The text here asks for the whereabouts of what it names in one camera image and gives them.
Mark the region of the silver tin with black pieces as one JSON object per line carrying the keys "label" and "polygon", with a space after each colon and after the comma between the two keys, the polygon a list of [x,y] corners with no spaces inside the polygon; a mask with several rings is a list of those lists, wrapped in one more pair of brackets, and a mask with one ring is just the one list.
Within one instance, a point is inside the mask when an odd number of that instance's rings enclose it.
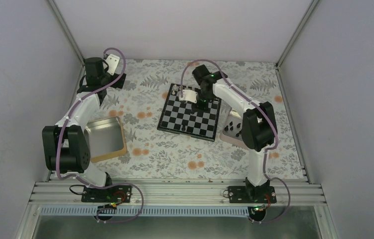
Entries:
{"label": "silver tin with black pieces", "polygon": [[220,139],[226,143],[248,150],[249,148],[242,139],[242,125],[242,117],[238,112],[231,108],[227,119],[223,124]]}

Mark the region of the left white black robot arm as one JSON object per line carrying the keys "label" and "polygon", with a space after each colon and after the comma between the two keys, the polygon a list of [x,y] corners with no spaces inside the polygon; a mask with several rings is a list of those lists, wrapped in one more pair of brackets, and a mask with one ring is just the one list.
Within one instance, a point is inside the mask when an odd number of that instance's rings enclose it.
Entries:
{"label": "left white black robot arm", "polygon": [[121,88],[126,74],[117,73],[120,57],[106,54],[84,62],[85,75],[79,82],[76,98],[65,116],[42,130],[46,167],[60,180],[75,178],[90,188],[99,200],[106,202],[114,196],[108,173],[91,162],[91,152],[84,130],[102,105],[107,88]]}

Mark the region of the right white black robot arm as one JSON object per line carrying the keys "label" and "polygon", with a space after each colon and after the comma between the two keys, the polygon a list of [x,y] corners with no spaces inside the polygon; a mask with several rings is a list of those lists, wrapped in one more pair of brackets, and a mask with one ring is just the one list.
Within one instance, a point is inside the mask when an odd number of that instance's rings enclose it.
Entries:
{"label": "right white black robot arm", "polygon": [[243,200],[252,203],[262,202],[271,195],[270,180],[265,173],[267,150],[277,140],[272,104],[252,100],[224,73],[211,73],[205,65],[196,67],[192,75],[200,87],[198,102],[220,98],[240,114],[241,138],[249,149],[249,172],[245,179]]}

